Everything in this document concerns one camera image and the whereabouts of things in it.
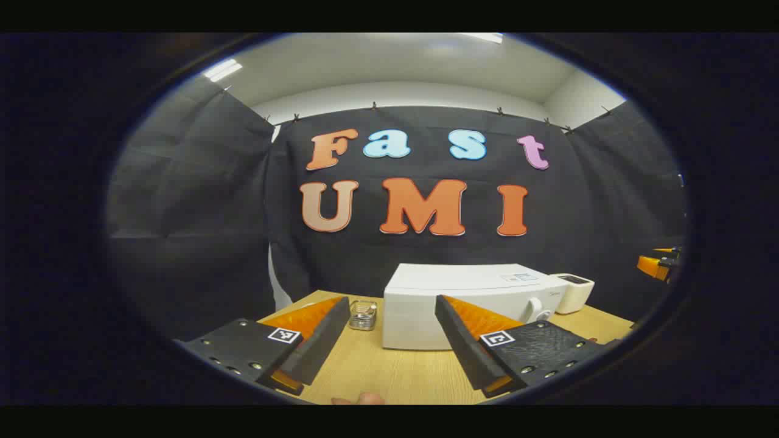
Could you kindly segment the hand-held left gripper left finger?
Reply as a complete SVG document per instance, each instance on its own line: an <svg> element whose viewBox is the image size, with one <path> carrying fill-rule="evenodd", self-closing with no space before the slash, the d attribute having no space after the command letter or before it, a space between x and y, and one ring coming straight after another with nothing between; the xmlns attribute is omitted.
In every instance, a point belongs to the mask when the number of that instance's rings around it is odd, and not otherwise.
<svg viewBox="0 0 779 438"><path fill-rule="evenodd" d="M234 319L175 343L247 383L301 395L318 376L349 317L349 299L333 297L264 322Z"/></svg>

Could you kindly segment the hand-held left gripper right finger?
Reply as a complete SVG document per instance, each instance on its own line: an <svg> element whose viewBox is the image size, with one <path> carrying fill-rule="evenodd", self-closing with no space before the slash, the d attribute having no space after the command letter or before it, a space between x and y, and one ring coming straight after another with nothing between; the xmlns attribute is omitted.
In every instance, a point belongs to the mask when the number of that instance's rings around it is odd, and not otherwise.
<svg viewBox="0 0 779 438"><path fill-rule="evenodd" d="M451 296L436 297L435 315L470 385L485 397L557 380L618 343L599 344L549 321L515 321Z"/></svg>

